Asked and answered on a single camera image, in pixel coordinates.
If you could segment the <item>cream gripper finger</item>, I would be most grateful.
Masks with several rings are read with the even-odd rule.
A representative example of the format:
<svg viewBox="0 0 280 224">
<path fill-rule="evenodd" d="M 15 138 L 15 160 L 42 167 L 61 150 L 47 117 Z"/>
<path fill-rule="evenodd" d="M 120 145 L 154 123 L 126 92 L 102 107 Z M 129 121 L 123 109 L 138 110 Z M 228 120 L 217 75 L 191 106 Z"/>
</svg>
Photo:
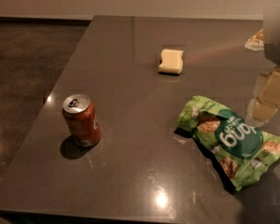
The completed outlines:
<svg viewBox="0 0 280 224">
<path fill-rule="evenodd" d="M 280 108 L 280 65 L 269 73 L 261 72 L 256 80 L 253 98 L 248 104 L 245 121 L 253 127 L 268 123 Z"/>
</svg>

